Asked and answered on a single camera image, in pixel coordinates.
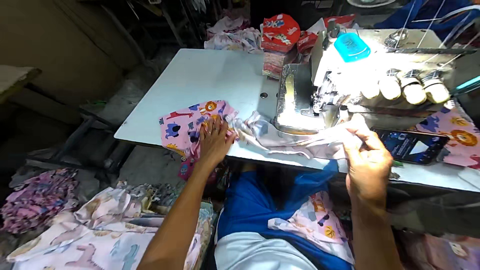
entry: white shirt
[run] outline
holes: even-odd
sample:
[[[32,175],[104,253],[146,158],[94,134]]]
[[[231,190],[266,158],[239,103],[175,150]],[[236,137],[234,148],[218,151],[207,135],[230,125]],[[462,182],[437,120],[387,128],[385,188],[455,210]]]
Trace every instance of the white shirt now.
[[[258,233],[232,233],[215,248],[218,270],[316,270],[296,248],[283,239],[265,239]]]

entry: white table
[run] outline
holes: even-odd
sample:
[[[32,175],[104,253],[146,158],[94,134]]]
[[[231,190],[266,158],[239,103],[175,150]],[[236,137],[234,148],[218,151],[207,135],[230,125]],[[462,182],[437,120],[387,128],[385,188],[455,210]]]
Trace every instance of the white table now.
[[[162,138],[158,119],[161,116],[215,99],[228,101],[239,111],[238,117],[242,119],[248,118],[254,110],[273,118],[278,82],[262,76],[262,67],[263,55],[242,51],[181,49],[115,133],[115,138],[160,146]],[[268,94],[266,98],[260,97],[263,92]],[[228,155],[315,169],[322,169],[328,163],[328,160],[308,160],[299,155],[266,154],[243,142],[235,143]],[[473,180],[470,176],[467,177],[469,180],[464,180],[456,175],[464,170],[461,167],[443,163],[433,166],[406,164],[404,168],[394,168],[394,172],[400,175],[399,181],[480,192],[480,173],[475,175],[478,171],[473,172]],[[344,160],[339,161],[339,170],[347,172]],[[443,170],[448,172],[448,178],[438,173]],[[468,181],[475,182],[476,176],[479,183],[470,184]]]

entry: smartphone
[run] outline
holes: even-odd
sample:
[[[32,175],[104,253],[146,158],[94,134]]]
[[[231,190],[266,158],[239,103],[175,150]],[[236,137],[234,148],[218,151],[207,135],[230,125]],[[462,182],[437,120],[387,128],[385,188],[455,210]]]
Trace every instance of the smartphone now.
[[[373,128],[394,160],[427,165],[434,160],[449,138],[445,135]]]

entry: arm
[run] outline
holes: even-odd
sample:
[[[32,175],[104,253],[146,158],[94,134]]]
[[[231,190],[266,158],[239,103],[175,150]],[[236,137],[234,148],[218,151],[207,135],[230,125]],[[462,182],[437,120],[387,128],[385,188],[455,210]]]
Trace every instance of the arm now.
[[[344,142],[349,159],[346,178],[352,202],[353,251],[357,270],[402,270],[385,211],[386,186],[392,156],[367,128],[348,128],[364,142],[358,149]]]
[[[183,269],[188,248],[197,226],[200,202],[208,176],[215,166],[223,160],[235,135],[225,139],[228,124],[220,127],[220,120],[207,122],[200,131],[200,149],[202,156],[195,164],[192,175],[172,209],[165,217],[162,226],[148,245],[139,270]]]

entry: blue shorts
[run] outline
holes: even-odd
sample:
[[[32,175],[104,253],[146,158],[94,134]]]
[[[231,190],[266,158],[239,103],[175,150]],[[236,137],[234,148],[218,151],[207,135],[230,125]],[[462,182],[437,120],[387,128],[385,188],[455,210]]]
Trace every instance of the blue shorts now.
[[[295,183],[288,195],[283,210],[277,211],[272,196],[256,172],[243,172],[240,178],[230,183],[226,191],[224,210],[218,220],[218,239],[238,232],[255,232],[271,239],[284,239],[314,265],[327,270],[351,270],[351,265],[337,256],[326,253],[308,240],[281,230],[270,230],[269,219],[289,219],[300,206],[308,200],[308,196],[327,190],[327,181],[338,173],[336,160],[331,160],[322,171],[301,172],[295,177]]]

